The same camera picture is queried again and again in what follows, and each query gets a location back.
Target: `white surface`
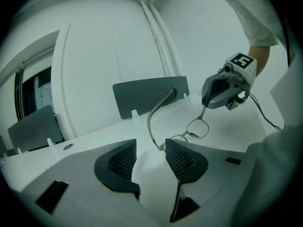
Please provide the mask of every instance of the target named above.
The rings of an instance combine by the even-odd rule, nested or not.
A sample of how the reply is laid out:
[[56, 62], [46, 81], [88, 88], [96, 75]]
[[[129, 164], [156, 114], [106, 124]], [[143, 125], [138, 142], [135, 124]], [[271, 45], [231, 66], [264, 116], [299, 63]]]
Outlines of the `white surface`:
[[8, 128], [18, 122], [15, 108], [15, 73], [0, 87], [0, 135], [7, 149], [13, 148]]
[[143, 0], [140, 0], [140, 4], [150, 24], [151, 31], [154, 34], [160, 52], [162, 64], [164, 66], [165, 75], [170, 77], [176, 76], [177, 74], [174, 73], [174, 70], [172, 68], [170, 61], [171, 56], [169, 55], [168, 47], [166, 46], [166, 44], [164, 43], [164, 39], [162, 38], [162, 32], [159, 28], [159, 25], [157, 24], [157, 21], [155, 20], [154, 16], [152, 15], [150, 9], [147, 7], [145, 2]]
[[[151, 130], [156, 142], [162, 144], [166, 138], [183, 133], [187, 124], [199, 116], [201, 110], [201, 96], [190, 96], [161, 108], [151, 120]], [[12, 189], [22, 191], [32, 180], [63, 157], [113, 142], [137, 139], [137, 162], [133, 169], [133, 181], [142, 184], [142, 205], [158, 221], [163, 221], [172, 211], [177, 190], [173, 186], [177, 186], [177, 180], [164, 159], [164, 153], [156, 149], [148, 134], [147, 116], [148, 114], [145, 114], [60, 143], [54, 147], [56, 154], [47, 147], [12, 156], [1, 172]], [[207, 109], [204, 119], [210, 126], [209, 134], [202, 140], [189, 139], [190, 142], [244, 152], [250, 144], [265, 138], [261, 121], [250, 100], [232, 111], [225, 107]], [[74, 146], [64, 151], [63, 148], [71, 143], [74, 143]]]
[[[225, 0], [155, 0], [180, 54], [191, 94], [200, 93], [207, 77], [237, 52], [247, 54], [249, 43], [234, 10]], [[271, 48], [267, 66], [256, 78], [252, 93], [263, 113], [283, 127], [283, 118], [269, 94], [287, 70], [282, 45]], [[267, 134], [275, 129], [259, 114]]]
[[299, 126], [303, 123], [302, 61], [302, 53], [298, 53], [287, 73], [271, 90], [287, 126]]
[[66, 43], [58, 43], [58, 36], [52, 94], [66, 139], [122, 121], [113, 84], [165, 76], [146, 16], [131, 0], [71, 0], [33, 15], [7, 36], [0, 70], [31, 43], [58, 30]]
[[156, 18], [156, 21], [158, 22], [162, 32], [163, 32], [163, 36], [165, 37], [167, 46], [170, 50], [170, 53], [172, 55], [172, 59], [174, 61], [174, 69], [177, 71], [177, 75], [178, 76], [184, 76], [184, 70], [183, 70], [183, 65], [179, 56], [179, 53], [177, 51], [176, 45], [170, 35], [169, 30], [167, 29], [166, 24], [164, 23], [160, 13], [158, 12], [158, 10], [151, 4], [149, 6], [151, 12], [153, 13], [153, 15]]

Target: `window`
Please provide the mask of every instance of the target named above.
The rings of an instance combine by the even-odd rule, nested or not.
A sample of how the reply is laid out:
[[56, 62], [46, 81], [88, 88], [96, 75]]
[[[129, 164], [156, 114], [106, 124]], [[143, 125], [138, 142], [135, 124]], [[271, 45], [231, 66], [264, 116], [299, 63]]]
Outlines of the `window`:
[[51, 105], [53, 50], [48, 49], [24, 62], [15, 77], [15, 106], [18, 120]]
[[29, 78], [22, 85], [22, 106], [24, 117], [47, 105], [51, 105], [53, 107], [51, 67]]

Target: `human arm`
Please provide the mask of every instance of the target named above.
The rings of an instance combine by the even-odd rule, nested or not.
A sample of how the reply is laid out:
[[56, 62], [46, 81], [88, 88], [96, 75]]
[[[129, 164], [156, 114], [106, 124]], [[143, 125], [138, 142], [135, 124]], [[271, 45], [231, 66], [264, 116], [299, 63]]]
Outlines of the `human arm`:
[[252, 58], [257, 59], [257, 76], [265, 68], [269, 59], [270, 47], [251, 46], [248, 53]]

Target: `black cable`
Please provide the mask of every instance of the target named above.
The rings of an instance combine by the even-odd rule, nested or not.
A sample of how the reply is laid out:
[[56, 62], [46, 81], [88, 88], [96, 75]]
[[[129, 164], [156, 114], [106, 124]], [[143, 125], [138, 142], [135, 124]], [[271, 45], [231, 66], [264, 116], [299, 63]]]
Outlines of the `black cable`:
[[250, 97], [251, 97], [251, 99], [254, 101], [254, 103], [256, 104], [257, 108], [260, 110], [260, 113], [262, 114], [263, 118], [264, 118], [268, 123], [270, 123], [276, 130], [280, 131], [280, 130], [281, 130], [280, 127], [274, 125], [271, 121], [269, 121], [269, 120], [265, 117], [265, 115], [263, 114], [262, 109], [261, 109], [261, 107], [260, 107], [260, 104], [259, 104], [259, 102], [257, 101], [257, 98], [256, 98], [252, 93], [250, 93]]

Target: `black mesh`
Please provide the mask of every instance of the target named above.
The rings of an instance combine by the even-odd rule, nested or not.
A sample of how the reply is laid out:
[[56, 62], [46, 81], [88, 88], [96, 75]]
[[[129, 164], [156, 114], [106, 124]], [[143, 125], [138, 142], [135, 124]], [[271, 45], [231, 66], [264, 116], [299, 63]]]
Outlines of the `black mesh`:
[[115, 192], [132, 192], [139, 199], [140, 187], [132, 182], [136, 163], [136, 140], [101, 155], [95, 162], [94, 172], [100, 182]]
[[166, 160], [179, 183], [193, 183], [207, 170], [207, 159], [198, 152], [183, 146], [185, 142], [165, 140]]
[[128, 147], [109, 160], [109, 169], [127, 180], [132, 179], [133, 166], [136, 162], [135, 146]]
[[180, 176], [194, 165], [191, 157], [185, 155], [171, 144], [166, 144], [166, 160], [175, 176]]

